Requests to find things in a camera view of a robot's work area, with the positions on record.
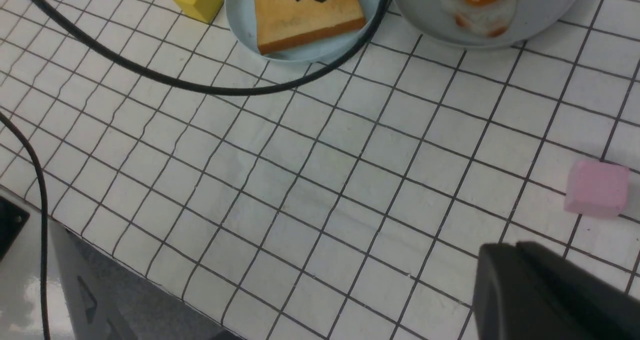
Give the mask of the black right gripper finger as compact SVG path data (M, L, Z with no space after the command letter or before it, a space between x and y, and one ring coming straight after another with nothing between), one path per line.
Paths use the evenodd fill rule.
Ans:
M478 251L472 307L480 339L638 339L640 305L537 242Z

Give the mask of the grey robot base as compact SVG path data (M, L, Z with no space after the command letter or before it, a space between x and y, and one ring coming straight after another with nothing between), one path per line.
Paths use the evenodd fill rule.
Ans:
M51 339L135 339L67 229L48 220L42 272L40 210L5 188L1 194L2 339L43 339L43 311Z

